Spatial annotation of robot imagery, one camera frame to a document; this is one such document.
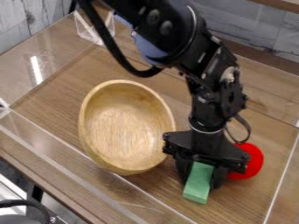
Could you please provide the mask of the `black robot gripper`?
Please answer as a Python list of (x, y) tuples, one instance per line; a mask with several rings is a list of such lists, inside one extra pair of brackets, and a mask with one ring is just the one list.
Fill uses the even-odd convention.
[(192, 163), (212, 165), (209, 187), (219, 189), (228, 173), (244, 173), (251, 156), (227, 139), (224, 132), (200, 133), (193, 129), (165, 132), (162, 134), (162, 152), (172, 155), (174, 167), (185, 184), (190, 174)]

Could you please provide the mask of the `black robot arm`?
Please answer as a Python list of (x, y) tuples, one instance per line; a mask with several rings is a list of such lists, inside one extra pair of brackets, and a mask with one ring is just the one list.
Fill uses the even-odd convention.
[(188, 0), (104, 0), (106, 7), (136, 32), (134, 42), (152, 67), (132, 68), (120, 51), (113, 52), (122, 67), (148, 77), (173, 67), (185, 77), (190, 93), (190, 128), (162, 134), (162, 151), (172, 155), (182, 179), (192, 165), (211, 166), (213, 188), (232, 172), (243, 174), (249, 155), (229, 142), (224, 129), (247, 106), (239, 81), (239, 64), (229, 49), (208, 31), (205, 21)]

